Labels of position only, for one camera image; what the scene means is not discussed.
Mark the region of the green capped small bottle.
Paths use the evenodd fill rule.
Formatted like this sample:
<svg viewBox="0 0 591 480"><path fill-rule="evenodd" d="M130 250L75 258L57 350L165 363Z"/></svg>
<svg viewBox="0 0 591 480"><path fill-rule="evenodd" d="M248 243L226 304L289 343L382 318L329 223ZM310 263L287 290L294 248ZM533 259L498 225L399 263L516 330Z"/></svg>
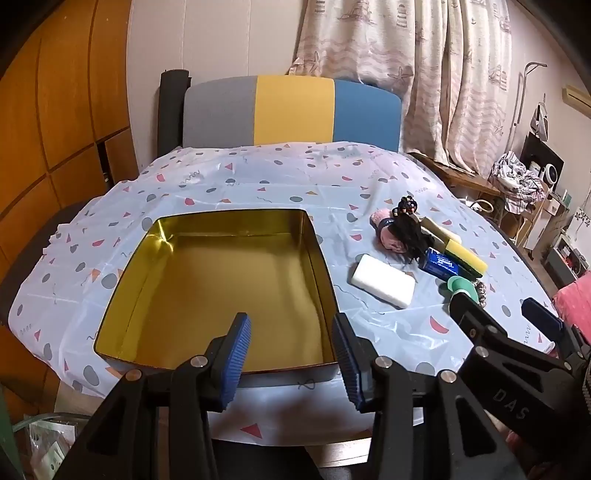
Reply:
<svg viewBox="0 0 591 480"><path fill-rule="evenodd" d="M466 294L477 304L480 303L475 284L462 276L452 276L439 286L439 293L450 301L459 293Z"/></svg>

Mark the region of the yellow green sponge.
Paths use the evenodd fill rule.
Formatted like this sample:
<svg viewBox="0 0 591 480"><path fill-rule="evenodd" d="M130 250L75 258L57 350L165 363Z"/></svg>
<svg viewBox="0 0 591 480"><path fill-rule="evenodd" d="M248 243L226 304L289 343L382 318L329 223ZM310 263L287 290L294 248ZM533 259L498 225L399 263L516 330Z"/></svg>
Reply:
<svg viewBox="0 0 591 480"><path fill-rule="evenodd" d="M455 260L466 272L475 278L481 278L488 270L487 263L470 249L454 239L447 241L444 254Z"/></svg>

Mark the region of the blue tempo tissue pack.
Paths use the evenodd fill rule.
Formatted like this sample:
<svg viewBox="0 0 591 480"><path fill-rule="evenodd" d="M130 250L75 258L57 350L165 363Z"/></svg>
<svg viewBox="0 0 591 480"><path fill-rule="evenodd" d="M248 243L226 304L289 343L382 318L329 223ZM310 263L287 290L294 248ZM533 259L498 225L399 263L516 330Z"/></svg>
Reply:
<svg viewBox="0 0 591 480"><path fill-rule="evenodd" d="M448 281L451 277L460 275L460 266L434 248L428 248L419 262L420 268L439 278Z"/></svg>

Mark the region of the white sponge block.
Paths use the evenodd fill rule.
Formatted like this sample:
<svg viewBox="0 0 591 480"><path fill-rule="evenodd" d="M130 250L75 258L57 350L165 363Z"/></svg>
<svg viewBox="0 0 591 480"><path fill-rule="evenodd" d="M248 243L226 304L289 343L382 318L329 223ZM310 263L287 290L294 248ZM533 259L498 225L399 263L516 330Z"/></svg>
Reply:
<svg viewBox="0 0 591 480"><path fill-rule="evenodd" d="M356 264L351 283L400 309L410 306L416 286L412 276L368 254Z"/></svg>

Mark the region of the black hair wig piece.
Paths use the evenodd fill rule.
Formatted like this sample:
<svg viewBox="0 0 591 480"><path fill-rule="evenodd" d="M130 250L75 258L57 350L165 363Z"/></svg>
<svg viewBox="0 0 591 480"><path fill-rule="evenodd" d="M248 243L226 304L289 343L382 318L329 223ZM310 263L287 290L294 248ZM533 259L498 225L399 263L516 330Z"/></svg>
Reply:
<svg viewBox="0 0 591 480"><path fill-rule="evenodd" d="M405 256L421 263L428 249L434 246L434 240L429 233L423 232L420 222L415 218L417 209L418 203L411 195L402 197L398 206L392 210L394 222L389 229L406 248Z"/></svg>

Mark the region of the pink towel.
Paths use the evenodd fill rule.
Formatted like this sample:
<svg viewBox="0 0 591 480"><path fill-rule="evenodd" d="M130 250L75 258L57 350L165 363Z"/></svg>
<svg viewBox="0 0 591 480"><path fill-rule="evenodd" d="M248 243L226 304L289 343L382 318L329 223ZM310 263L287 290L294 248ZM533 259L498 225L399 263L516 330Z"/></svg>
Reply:
<svg viewBox="0 0 591 480"><path fill-rule="evenodd" d="M377 239L382 246L396 254L406 254L407 246L394 234L390 227L394 225L394 217L389 209L379 209L370 215L370 224L375 229Z"/></svg>

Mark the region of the pink cushion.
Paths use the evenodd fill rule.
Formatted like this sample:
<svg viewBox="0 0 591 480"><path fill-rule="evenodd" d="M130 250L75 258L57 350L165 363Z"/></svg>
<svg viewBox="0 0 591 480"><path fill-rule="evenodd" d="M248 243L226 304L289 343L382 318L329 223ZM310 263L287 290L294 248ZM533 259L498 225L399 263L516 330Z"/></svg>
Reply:
<svg viewBox="0 0 591 480"><path fill-rule="evenodd" d="M591 340L591 272L561 288L552 299L558 316Z"/></svg>

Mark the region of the patterned scrunchie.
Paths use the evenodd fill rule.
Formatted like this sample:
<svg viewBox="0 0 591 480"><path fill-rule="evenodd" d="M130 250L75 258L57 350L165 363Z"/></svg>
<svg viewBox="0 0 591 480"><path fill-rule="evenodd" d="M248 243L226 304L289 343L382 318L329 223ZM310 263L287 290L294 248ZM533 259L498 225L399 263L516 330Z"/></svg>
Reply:
<svg viewBox="0 0 591 480"><path fill-rule="evenodd" d="M478 301L482 308L485 308L487 305L487 287L482 281L477 281L475 283L475 289L478 295Z"/></svg>

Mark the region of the gold metal tin tray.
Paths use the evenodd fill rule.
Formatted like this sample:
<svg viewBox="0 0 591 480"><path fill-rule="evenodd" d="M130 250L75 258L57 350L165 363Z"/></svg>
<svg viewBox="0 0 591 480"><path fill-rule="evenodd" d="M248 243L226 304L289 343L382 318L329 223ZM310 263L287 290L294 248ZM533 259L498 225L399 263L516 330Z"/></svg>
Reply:
<svg viewBox="0 0 591 480"><path fill-rule="evenodd" d="M118 371L172 369L243 312L252 339L242 386L329 381L338 304L320 243L298 209L159 218L121 274L95 352Z"/></svg>

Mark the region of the patterned plastic tablecloth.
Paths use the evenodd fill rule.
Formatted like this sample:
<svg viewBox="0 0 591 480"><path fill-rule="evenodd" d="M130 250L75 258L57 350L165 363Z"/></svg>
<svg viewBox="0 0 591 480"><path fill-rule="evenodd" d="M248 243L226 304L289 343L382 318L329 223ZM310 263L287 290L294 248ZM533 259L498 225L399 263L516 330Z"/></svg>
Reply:
<svg viewBox="0 0 591 480"><path fill-rule="evenodd" d="M71 388L105 396L130 363L175 368L235 314L252 321L245 375L214 437L266 445L367 434L335 369L329 322L412 372L456 370L471 344L449 293L385 251L370 221L405 195L487 264L487 311L516 341L552 342L526 320L549 297L509 242L416 161L359 143L185 148L117 184L51 234L8 324Z"/></svg>

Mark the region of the pile of clothes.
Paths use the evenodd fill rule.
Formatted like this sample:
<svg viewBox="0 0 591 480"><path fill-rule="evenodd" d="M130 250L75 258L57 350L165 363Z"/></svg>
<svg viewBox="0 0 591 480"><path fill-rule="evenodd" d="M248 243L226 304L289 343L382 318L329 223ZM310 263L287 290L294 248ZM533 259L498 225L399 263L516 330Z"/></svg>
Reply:
<svg viewBox="0 0 591 480"><path fill-rule="evenodd" d="M513 151L507 151L493 164L489 181L503 193L505 209L520 215L546 198L542 180L519 160Z"/></svg>

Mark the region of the plastic bag on floor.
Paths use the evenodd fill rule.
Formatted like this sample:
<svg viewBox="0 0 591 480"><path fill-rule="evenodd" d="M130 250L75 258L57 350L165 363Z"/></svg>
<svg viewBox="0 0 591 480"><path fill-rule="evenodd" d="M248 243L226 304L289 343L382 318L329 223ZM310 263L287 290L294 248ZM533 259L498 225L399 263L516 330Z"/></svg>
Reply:
<svg viewBox="0 0 591 480"><path fill-rule="evenodd" d="M90 416L52 412L26 416L12 426L14 434L24 431L31 450L30 466L35 479L53 479L78 434Z"/></svg>

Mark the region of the grey yellow blue chair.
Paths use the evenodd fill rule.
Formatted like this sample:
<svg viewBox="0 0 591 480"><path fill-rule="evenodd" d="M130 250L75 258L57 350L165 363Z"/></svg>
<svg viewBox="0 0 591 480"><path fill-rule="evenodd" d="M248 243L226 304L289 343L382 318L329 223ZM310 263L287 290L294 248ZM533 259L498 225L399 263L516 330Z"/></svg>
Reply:
<svg viewBox="0 0 591 480"><path fill-rule="evenodd" d="M375 86L310 76L231 77L187 89L181 145L349 141L397 152L401 127L401 99Z"/></svg>

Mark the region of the wooden cabinet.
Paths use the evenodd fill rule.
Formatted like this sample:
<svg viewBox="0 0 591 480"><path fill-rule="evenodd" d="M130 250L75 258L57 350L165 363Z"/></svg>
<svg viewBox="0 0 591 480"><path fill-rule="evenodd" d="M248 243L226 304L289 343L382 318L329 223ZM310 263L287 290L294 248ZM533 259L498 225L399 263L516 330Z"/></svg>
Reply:
<svg viewBox="0 0 591 480"><path fill-rule="evenodd" d="M128 1L64 1L1 79L1 259L106 190L97 146L131 144Z"/></svg>

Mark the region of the pink patterned curtain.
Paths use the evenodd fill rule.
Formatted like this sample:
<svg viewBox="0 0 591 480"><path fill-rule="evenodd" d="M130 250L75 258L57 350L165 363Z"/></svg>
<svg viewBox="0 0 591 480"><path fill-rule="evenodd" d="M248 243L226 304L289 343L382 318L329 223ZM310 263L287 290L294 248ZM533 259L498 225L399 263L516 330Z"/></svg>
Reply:
<svg viewBox="0 0 591 480"><path fill-rule="evenodd" d="M311 1L290 73L401 98L401 147L488 178L501 148L512 33L504 1Z"/></svg>

